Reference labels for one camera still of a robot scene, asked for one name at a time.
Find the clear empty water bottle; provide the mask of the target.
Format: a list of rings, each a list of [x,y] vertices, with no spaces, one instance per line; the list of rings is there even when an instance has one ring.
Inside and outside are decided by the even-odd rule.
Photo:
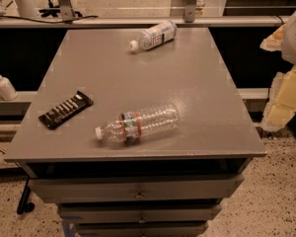
[[[162,134],[175,129],[180,113],[174,104],[119,113],[95,128],[96,138],[112,143],[132,142],[141,137]]]

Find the white labelled water bottle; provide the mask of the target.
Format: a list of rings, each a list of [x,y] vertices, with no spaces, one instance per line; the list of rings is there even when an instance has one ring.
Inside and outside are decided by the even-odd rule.
[[[137,38],[129,43],[131,51],[150,50],[163,43],[173,40],[177,34],[177,25],[169,20],[154,27],[141,31]]]

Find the white pump dispenser bottle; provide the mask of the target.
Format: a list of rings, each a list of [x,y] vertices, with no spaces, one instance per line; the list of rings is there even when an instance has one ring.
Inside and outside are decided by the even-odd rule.
[[[0,74],[0,95],[5,101],[12,101],[18,97],[18,93],[11,81]]]

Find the grey metal drawer cabinet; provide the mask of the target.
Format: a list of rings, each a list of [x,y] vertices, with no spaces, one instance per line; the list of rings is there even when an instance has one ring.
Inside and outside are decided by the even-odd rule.
[[[206,29],[182,29],[132,53],[132,30],[70,31],[6,154],[30,180],[238,175],[264,152],[248,111]],[[55,130],[38,117],[81,91],[94,104]],[[124,143],[96,138],[115,115],[167,104],[171,131]],[[54,203],[61,206],[219,204],[223,198]]]

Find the top grey drawer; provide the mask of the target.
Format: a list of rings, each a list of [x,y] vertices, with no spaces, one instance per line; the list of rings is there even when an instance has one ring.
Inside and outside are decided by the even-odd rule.
[[[243,181],[242,174],[151,176],[37,179],[29,186],[45,202],[82,203],[228,198]]]

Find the grey drawer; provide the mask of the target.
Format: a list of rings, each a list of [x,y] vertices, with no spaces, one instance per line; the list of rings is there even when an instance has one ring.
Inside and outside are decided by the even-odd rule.
[[[37,179],[29,186],[45,202],[82,203],[228,198],[243,181],[242,174],[151,176]]]
[[[118,224],[78,224],[82,237],[196,237],[207,229],[205,221]]]
[[[221,210],[219,204],[142,204],[74,206],[59,208],[60,216],[74,223],[146,223],[206,221]]]

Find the bottom grey drawer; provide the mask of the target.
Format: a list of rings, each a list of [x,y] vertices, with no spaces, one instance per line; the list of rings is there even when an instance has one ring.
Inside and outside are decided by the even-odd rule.
[[[118,224],[78,224],[82,237],[196,237],[207,229],[205,221]]]

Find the middle grey drawer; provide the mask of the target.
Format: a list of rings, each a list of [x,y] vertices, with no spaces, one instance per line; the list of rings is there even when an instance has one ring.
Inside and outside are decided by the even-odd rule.
[[[206,221],[221,210],[219,204],[142,204],[74,206],[59,208],[60,216],[74,223],[146,223]]]

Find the yellow foam block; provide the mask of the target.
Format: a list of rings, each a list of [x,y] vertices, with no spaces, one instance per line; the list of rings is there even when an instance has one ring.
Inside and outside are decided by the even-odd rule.
[[[265,131],[279,131],[294,118],[295,114],[296,65],[287,73],[276,73],[259,126]]]

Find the black caster leg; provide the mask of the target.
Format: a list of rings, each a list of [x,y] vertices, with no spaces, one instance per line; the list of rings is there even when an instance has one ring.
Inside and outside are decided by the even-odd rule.
[[[35,209],[36,206],[32,202],[29,202],[30,194],[31,194],[31,189],[29,187],[29,180],[26,180],[26,183],[17,207],[18,215],[32,212]]]

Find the grey metal bench frame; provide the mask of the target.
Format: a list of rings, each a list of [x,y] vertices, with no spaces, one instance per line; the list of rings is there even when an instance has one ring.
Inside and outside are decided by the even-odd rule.
[[[225,16],[225,17],[195,17],[196,7],[188,5],[181,18],[101,18],[97,15],[82,16],[73,20],[59,18],[0,16],[0,28],[41,28],[43,25],[56,26],[68,29],[138,29],[151,27],[162,22],[173,21],[181,28],[208,28],[208,27],[280,27],[285,25],[288,16]]]

